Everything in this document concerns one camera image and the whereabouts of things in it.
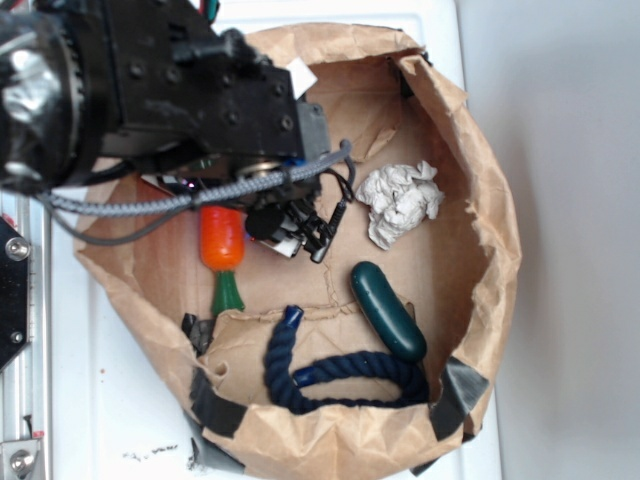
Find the black tape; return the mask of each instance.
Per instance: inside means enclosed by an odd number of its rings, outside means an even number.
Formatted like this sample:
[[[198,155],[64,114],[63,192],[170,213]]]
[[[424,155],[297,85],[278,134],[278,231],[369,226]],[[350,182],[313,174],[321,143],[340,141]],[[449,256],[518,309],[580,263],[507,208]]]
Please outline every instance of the black tape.
[[[189,459],[189,464],[204,465],[205,467],[225,470],[239,475],[244,474],[245,466],[202,436],[202,426],[198,425],[193,418],[185,415],[187,422],[193,432],[191,444],[193,446],[193,456]]]
[[[440,378],[442,397],[431,409],[430,415],[438,441],[453,435],[460,428],[490,385],[489,380],[455,357],[449,358]],[[465,433],[462,442],[473,438],[473,435]],[[416,477],[422,475],[436,460],[412,468],[411,473]]]
[[[400,95],[402,98],[407,99],[413,97],[415,94],[413,93],[413,89],[407,83],[407,79],[404,75],[400,75]]]
[[[233,438],[247,407],[219,397],[202,369],[196,370],[191,384],[191,411],[200,424],[222,437]]]
[[[411,473],[413,473],[414,477],[419,477],[420,475],[422,475],[424,472],[426,472],[427,470],[429,470],[431,468],[431,466],[436,463],[438,461],[438,459],[436,458],[435,460],[432,460],[428,463],[425,463],[424,465],[420,465],[419,467],[415,467],[412,468],[410,471]]]
[[[213,341],[216,320],[198,320],[191,313],[185,313],[182,319],[182,332],[189,338],[196,356],[204,355]]]
[[[431,60],[429,60],[429,52],[427,52],[425,50],[424,52],[422,52],[421,57],[424,59],[425,62],[427,62],[429,64],[430,67],[433,67],[433,62],[431,62]]]

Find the white wall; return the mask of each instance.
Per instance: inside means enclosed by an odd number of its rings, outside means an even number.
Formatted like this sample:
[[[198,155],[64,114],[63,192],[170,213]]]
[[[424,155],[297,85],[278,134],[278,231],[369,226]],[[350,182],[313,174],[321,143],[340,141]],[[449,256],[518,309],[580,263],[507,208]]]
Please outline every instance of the white wall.
[[[458,7],[525,256],[497,389],[505,478],[640,478],[640,4]]]

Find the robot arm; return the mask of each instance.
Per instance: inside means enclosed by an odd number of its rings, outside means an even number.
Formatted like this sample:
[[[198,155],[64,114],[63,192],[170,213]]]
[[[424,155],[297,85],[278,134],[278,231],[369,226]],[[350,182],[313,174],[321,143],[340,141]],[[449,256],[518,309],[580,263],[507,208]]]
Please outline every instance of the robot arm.
[[[322,259],[337,223],[315,213],[321,188],[313,166],[327,158],[329,136],[322,109],[294,98],[288,71],[238,31],[213,32],[188,0],[36,7],[0,12],[2,188],[59,207],[49,193],[55,187],[132,172],[173,178],[166,186],[177,195],[246,211],[250,233],[281,253],[304,246]],[[122,161],[94,172],[101,156]],[[347,156],[347,147],[334,155]],[[312,173],[291,181],[304,168]],[[223,200],[207,193],[263,177],[288,188]]]

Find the dark green cucumber toy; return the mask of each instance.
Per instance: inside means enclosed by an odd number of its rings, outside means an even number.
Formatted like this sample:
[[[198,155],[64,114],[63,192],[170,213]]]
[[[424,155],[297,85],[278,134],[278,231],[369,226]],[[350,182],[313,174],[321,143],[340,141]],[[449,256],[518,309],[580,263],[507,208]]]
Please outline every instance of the dark green cucumber toy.
[[[410,363],[424,358],[427,343],[380,267],[371,262],[358,263],[351,271],[351,289],[391,353]]]

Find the screw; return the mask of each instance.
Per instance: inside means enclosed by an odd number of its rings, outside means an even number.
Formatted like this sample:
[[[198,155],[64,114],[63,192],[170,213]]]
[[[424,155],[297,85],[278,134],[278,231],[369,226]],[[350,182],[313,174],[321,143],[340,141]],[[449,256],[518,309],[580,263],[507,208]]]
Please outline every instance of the screw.
[[[20,262],[31,253],[31,245],[22,237],[14,237],[4,246],[4,252],[14,262]]]
[[[293,120],[289,115],[284,115],[280,119],[280,129],[283,132],[290,132],[291,130],[293,130]]]
[[[22,340],[24,340],[24,335],[22,334],[22,332],[13,332],[11,334],[11,341],[13,343],[22,343]]]
[[[26,450],[18,450],[11,456],[9,464],[11,465],[11,469],[19,478],[25,478],[33,469],[33,463],[35,460],[35,457]]]
[[[146,69],[144,68],[144,64],[141,62],[132,62],[129,65],[129,74],[133,78],[142,78],[144,77]]]
[[[283,95],[284,95],[285,90],[286,90],[286,89],[285,89],[285,86],[284,86],[284,84],[283,84],[282,82],[278,82],[278,83],[276,83],[276,84],[271,88],[271,91],[273,92],[273,94],[274,94],[276,97],[281,97],[281,96],[283,96]]]
[[[175,67],[171,67],[165,72],[165,78],[169,83],[178,83],[182,80],[182,75],[180,74],[180,70]]]
[[[228,112],[226,115],[226,119],[227,119],[227,123],[229,125],[237,125],[240,122],[240,116],[238,115],[238,112]]]

